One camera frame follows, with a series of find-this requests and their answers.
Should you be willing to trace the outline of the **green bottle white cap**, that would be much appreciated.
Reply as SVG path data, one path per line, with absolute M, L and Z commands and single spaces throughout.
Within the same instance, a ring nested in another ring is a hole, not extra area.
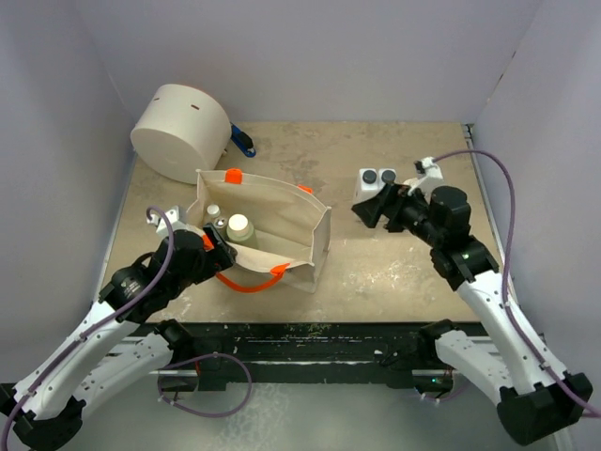
M 227 239 L 233 243 L 254 249 L 258 247 L 254 226 L 248 217 L 241 213 L 229 217 L 226 235 Z

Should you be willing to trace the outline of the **white square bottle dark cap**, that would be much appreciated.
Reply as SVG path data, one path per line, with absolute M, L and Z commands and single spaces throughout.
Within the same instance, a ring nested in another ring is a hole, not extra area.
M 357 205 L 375 197 L 381 189 L 380 177 L 376 169 L 360 169 L 356 178 L 352 204 Z

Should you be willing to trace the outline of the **small silver cap bottle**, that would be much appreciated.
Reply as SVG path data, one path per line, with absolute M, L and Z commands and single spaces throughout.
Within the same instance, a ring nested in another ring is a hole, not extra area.
M 223 234 L 227 228 L 227 219 L 225 217 L 219 217 L 213 222 L 215 228 Z

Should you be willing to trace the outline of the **clear bottle white cap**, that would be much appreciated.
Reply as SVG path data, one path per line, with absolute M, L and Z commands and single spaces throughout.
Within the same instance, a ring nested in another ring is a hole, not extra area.
M 205 220 L 207 222 L 213 222 L 221 216 L 221 208 L 217 204 L 209 204 L 206 207 Z

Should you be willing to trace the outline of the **canvas bag orange handles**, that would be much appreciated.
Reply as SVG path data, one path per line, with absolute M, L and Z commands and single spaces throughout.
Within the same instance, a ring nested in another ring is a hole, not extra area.
M 221 272 L 218 280 L 241 293 L 256 293 L 277 284 L 316 291 L 330 251 L 331 208 L 311 189 L 237 168 L 199 170 L 196 200 L 187 210 L 187 223 L 206 224 L 211 205 L 218 206 L 226 217 L 246 216 L 257 246 L 230 238 L 226 242 L 237 251 L 235 267 L 262 278 L 261 283 L 248 285 Z

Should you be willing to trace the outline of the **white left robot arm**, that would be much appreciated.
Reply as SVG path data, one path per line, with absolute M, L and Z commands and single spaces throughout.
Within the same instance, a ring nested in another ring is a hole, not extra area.
M 156 325 L 132 350 L 108 359 L 117 344 L 186 288 L 233 267 L 236 250 L 213 225 L 168 232 L 154 252 L 114 273 L 99 298 L 56 351 L 29 376 L 1 387 L 9 434 L 34 450 L 57 450 L 93 410 L 150 371 L 190 363 L 193 336 L 175 319 Z

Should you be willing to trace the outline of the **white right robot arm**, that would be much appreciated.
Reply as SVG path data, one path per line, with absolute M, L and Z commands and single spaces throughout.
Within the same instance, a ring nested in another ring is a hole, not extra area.
M 436 272 L 476 314 L 498 356 L 473 344 L 450 321 L 431 325 L 417 347 L 428 367 L 462 373 L 493 403 L 505 431 L 520 445 L 574 425 L 593 393 L 583 373 L 554 356 L 502 285 L 486 246 L 470 233 L 471 207 L 460 189 L 440 186 L 429 197 L 407 185 L 356 189 L 353 212 L 369 228 L 381 217 L 388 232 L 408 231 L 431 248 Z

